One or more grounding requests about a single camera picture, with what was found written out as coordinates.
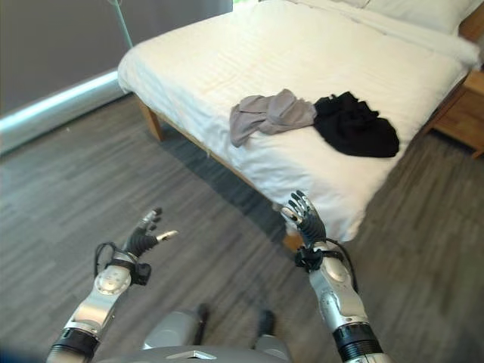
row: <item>white bed sheet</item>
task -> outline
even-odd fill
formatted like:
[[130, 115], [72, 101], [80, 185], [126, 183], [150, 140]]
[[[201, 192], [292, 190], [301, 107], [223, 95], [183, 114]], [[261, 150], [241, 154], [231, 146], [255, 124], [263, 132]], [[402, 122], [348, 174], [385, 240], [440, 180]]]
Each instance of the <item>white bed sheet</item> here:
[[[119, 65], [119, 83], [270, 200], [283, 204], [295, 189], [306, 192], [328, 236], [351, 240], [374, 193], [451, 86], [477, 63], [479, 51], [459, 39], [447, 54], [442, 44], [436, 50], [415, 45], [388, 36], [385, 24], [375, 29], [332, 6], [268, 0], [174, 30], [129, 51]], [[421, 32], [426, 39], [434, 33]], [[274, 95], [283, 88], [309, 101], [350, 90], [394, 125], [399, 154], [350, 157], [312, 127], [278, 135], [257, 132], [243, 147], [233, 147], [231, 108], [247, 95]]]

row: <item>gray cloth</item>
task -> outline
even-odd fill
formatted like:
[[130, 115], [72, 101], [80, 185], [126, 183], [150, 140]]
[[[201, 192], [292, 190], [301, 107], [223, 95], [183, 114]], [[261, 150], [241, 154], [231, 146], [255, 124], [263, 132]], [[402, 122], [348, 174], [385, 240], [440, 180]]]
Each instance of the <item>gray cloth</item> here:
[[312, 125], [315, 116], [314, 105], [288, 89], [270, 97], [245, 97], [230, 113], [230, 139], [240, 147], [255, 131], [273, 135], [299, 129]]

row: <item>robot finger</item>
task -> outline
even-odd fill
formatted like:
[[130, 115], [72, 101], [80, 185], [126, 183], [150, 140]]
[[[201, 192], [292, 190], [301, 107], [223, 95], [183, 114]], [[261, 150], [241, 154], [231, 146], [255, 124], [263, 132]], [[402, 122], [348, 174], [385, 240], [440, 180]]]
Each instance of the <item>robot finger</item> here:
[[309, 208], [306, 205], [306, 202], [304, 201], [304, 199], [302, 199], [301, 196], [296, 195], [294, 193], [291, 194], [291, 197], [297, 202], [297, 204], [299, 205], [299, 208], [303, 211], [302, 216], [305, 216], [309, 211]]
[[304, 202], [304, 204], [306, 205], [306, 209], [307, 210], [312, 210], [312, 211], [316, 211], [316, 208], [315, 206], [312, 204], [312, 202], [309, 200], [309, 198], [301, 191], [296, 191], [297, 195], [300, 196], [301, 200]]
[[282, 207], [281, 214], [284, 218], [289, 219], [296, 225], [300, 225], [303, 221], [291, 208], [287, 208], [286, 206]]
[[304, 216], [304, 210], [301, 209], [301, 207], [298, 204], [294, 203], [294, 201], [291, 199], [289, 199], [288, 203], [291, 207], [293, 207], [294, 212], [297, 213], [298, 216], [300, 217]]

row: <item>gray carpet floor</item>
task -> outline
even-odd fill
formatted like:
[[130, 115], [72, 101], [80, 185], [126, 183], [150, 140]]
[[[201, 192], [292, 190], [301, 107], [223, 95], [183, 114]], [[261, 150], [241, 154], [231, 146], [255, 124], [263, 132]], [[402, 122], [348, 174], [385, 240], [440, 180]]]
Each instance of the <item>gray carpet floor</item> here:
[[[0, 342], [42, 357], [92, 285], [97, 244], [121, 243], [164, 208], [147, 287], [134, 287], [98, 358], [137, 349], [167, 312], [210, 304], [206, 343], [250, 346], [261, 308], [297, 362], [337, 362], [307, 275], [271, 204], [164, 126], [156, 143], [134, 98], [2, 160]], [[484, 158], [418, 137], [347, 244], [383, 348], [400, 362], [484, 361]]]

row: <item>wooden nightstand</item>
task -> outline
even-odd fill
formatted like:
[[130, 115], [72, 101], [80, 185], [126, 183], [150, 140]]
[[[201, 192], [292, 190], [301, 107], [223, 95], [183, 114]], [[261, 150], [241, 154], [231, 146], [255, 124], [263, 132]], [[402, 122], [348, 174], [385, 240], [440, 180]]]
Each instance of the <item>wooden nightstand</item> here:
[[472, 71], [423, 129], [439, 130], [484, 153], [484, 72]]

